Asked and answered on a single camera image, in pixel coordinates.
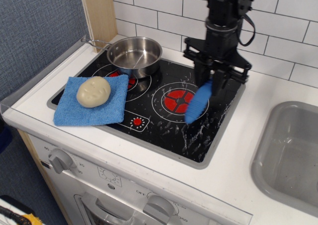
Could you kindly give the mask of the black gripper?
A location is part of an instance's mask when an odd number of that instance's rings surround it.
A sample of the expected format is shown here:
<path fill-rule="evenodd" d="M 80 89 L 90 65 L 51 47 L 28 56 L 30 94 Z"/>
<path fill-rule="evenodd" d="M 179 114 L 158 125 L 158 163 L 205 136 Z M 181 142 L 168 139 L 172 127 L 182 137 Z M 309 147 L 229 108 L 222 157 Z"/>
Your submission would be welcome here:
<path fill-rule="evenodd" d="M 203 86 L 212 76 L 212 96 L 217 96 L 229 79 L 245 83 L 251 64 L 237 51 L 241 25 L 231 29 L 208 26 L 206 39 L 187 37 L 184 57 L 194 62 L 195 83 Z"/>

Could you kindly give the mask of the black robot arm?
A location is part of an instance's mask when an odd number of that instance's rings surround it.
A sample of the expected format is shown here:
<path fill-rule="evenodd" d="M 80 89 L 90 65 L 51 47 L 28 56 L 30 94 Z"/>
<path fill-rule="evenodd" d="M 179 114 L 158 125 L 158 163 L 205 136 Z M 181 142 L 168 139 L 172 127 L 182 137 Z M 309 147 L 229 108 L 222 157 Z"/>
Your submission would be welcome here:
<path fill-rule="evenodd" d="M 243 21 L 253 24 L 247 16 L 254 0 L 208 0 L 204 40 L 186 38 L 184 56 L 194 62 L 195 83 L 202 87 L 211 82 L 216 96 L 232 79 L 244 84 L 251 64 L 237 50 Z"/>

